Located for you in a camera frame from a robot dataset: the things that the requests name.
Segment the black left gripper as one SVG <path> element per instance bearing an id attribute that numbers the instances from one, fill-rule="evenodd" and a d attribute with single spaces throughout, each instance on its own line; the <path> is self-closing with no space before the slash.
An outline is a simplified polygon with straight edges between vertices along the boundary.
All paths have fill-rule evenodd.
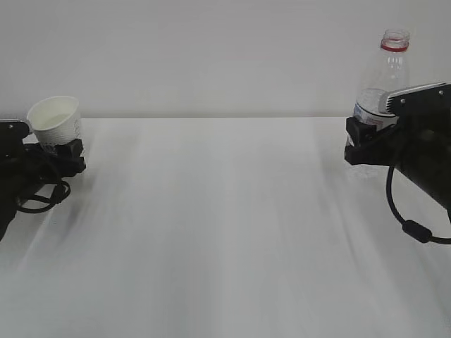
<path id="1" fill-rule="evenodd" d="M 39 144 L 24 144 L 25 152 L 1 160 L 1 196 L 17 197 L 36 184 L 58 183 L 75 177 L 85 168 L 81 139 L 56 146 L 56 154 L 47 153 Z"/>

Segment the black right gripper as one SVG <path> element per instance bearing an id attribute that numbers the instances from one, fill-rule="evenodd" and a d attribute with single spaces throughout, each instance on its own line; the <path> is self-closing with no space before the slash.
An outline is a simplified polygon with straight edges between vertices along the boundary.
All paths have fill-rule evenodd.
<path id="1" fill-rule="evenodd" d="M 344 158 L 350 165 L 394 165 L 396 168 L 419 166 L 419 116 L 404 115 L 394 125 L 378 129 L 355 117 L 345 122 L 347 141 Z"/>

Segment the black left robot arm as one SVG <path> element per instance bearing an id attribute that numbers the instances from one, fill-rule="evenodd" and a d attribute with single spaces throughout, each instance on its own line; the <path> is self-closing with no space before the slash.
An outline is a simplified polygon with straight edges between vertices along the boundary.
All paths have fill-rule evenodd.
<path id="1" fill-rule="evenodd" d="M 71 193 L 65 181 L 86 168 L 81 139 L 58 145 L 49 154 L 39 144 L 22 144 L 1 155 L 1 236 L 18 212 L 44 213 Z"/>

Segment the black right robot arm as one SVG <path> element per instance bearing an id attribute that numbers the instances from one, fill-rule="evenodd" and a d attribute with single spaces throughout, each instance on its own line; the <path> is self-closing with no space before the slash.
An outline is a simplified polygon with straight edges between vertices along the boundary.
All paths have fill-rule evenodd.
<path id="1" fill-rule="evenodd" d="M 393 176 L 398 170 L 423 192 L 450 211 L 450 109 L 404 114 L 382 130 L 355 117 L 345 123 L 350 165 L 388 168 L 386 196 L 395 218 L 404 223 L 393 198 Z"/>

